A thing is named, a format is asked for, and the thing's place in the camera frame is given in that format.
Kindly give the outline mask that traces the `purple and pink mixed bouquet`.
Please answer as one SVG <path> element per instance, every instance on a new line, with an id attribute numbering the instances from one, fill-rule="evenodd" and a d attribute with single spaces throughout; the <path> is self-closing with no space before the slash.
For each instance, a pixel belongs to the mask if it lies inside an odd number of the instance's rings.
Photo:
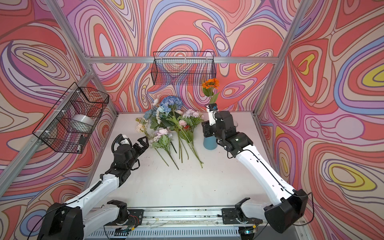
<path id="1" fill-rule="evenodd" d="M 172 146 L 172 133 L 168 128 L 159 128 L 155 130 L 151 134 L 151 143 L 152 147 L 155 149 L 155 151 L 159 154 L 160 158 L 163 160 L 163 162 L 169 166 L 165 158 L 161 155 L 159 152 L 159 149 L 162 149 L 166 152 L 166 154 L 169 156 L 169 158 L 172 160 L 174 165 L 176 166 L 177 170 L 179 170 L 179 167 L 172 157 L 171 154 L 171 146 Z"/>

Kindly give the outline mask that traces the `orange gerbera flower stem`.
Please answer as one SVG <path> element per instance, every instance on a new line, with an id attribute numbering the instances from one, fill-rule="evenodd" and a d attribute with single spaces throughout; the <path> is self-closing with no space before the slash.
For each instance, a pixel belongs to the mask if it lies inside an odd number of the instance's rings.
<path id="1" fill-rule="evenodd" d="M 219 96 L 220 82 L 218 79 L 213 78 L 206 80 L 202 83 L 202 90 L 206 97 L 209 98 L 209 104 L 214 104 Z"/>

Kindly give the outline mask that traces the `bright blue hydrangea stem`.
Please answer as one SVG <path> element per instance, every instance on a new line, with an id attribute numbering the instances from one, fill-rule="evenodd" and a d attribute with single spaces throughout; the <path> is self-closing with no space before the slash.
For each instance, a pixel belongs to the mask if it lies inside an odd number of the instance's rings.
<path id="1" fill-rule="evenodd" d="M 180 137 L 180 139 L 182 140 L 181 138 L 181 134 L 180 134 L 180 131 L 181 131 L 181 126 L 179 125 L 179 119 L 181 117 L 181 115 L 183 113 L 185 113 L 186 111 L 182 111 L 182 106 L 183 106 L 183 103 L 182 103 L 182 100 L 176 96 L 168 96 L 168 97 L 165 97 L 161 102 L 160 102 L 160 106 L 163 108 L 164 112 L 163 112 L 163 119 L 168 121 L 175 129 L 175 131 L 177 132 L 178 136 Z M 200 167 L 203 168 L 203 161 L 200 159 L 199 157 L 199 154 L 195 148 L 195 143 L 194 143 L 194 131 L 192 132 L 192 137 L 193 137 L 193 141 L 192 141 L 192 153 L 194 154 L 194 156 L 196 157 L 196 159 L 198 160 L 199 164 L 200 164 Z"/>

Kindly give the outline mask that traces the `red gerbera flower stem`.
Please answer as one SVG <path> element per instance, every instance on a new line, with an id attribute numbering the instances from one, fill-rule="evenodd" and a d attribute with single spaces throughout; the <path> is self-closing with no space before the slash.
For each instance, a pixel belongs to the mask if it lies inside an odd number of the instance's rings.
<path id="1" fill-rule="evenodd" d="M 180 134 L 181 134 L 181 138 L 186 142 L 190 150 L 192 150 L 193 137 L 192 137 L 192 132 L 190 131 L 190 126 L 188 125 L 184 127 L 181 126 Z"/>

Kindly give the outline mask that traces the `white poppy flower stem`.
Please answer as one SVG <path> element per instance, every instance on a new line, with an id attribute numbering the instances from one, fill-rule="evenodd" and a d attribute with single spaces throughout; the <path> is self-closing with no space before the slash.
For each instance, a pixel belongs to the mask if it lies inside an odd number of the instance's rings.
<path id="1" fill-rule="evenodd" d="M 152 117 L 155 118 L 158 125 L 161 124 L 161 117 L 164 112 L 163 108 L 160 106 L 159 99 L 155 99 L 152 103 Z"/>

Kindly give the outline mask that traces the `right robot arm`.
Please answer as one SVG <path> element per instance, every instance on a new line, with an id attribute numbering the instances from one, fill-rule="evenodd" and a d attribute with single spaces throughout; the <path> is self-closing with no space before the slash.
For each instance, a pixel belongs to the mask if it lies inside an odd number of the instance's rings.
<path id="1" fill-rule="evenodd" d="M 237 131 L 233 116 L 228 111 L 218 111 L 216 105 L 207 108 L 208 121 L 202 123 L 206 137 L 215 137 L 219 146 L 242 163 L 265 190 L 269 201 L 258 203 L 250 198 L 239 202 L 240 214 L 251 219 L 267 221 L 278 233 L 284 233 L 304 216 L 309 195 L 288 184 L 265 161 L 252 140 Z"/>

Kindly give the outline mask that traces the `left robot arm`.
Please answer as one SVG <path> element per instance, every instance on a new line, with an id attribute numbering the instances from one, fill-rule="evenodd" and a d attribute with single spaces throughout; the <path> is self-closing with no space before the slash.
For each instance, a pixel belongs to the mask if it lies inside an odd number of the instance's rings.
<path id="1" fill-rule="evenodd" d="M 39 240 L 84 240 L 106 224 L 127 225 L 134 220 L 132 227 L 140 224 L 132 216 L 127 204 L 111 200 L 105 207 L 96 211 L 93 208 L 106 196 L 121 187 L 132 171 L 140 167 L 139 157 L 149 148 L 148 137 L 139 138 L 137 143 L 119 134 L 112 143 L 113 162 L 99 180 L 84 192 L 63 204 L 51 205 L 42 217 L 38 234 Z"/>

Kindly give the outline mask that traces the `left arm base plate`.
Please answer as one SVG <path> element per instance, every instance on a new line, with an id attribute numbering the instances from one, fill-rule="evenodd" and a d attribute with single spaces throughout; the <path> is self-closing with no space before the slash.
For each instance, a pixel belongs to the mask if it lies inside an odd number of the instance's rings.
<path id="1" fill-rule="evenodd" d="M 119 214 L 118 218 L 107 226 L 127 226 L 138 227 L 142 224 L 144 218 L 144 209 L 128 209 L 127 214 Z"/>

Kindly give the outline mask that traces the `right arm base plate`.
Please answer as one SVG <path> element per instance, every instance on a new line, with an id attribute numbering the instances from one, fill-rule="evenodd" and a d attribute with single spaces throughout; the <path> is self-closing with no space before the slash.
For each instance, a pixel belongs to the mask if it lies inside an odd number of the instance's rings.
<path id="1" fill-rule="evenodd" d="M 245 214 L 236 208 L 223 208 L 221 209 L 221 214 L 218 214 L 218 218 L 222 218 L 222 221 L 225 225 L 260 225 L 263 223 L 263 220 L 257 218 L 248 218 Z"/>

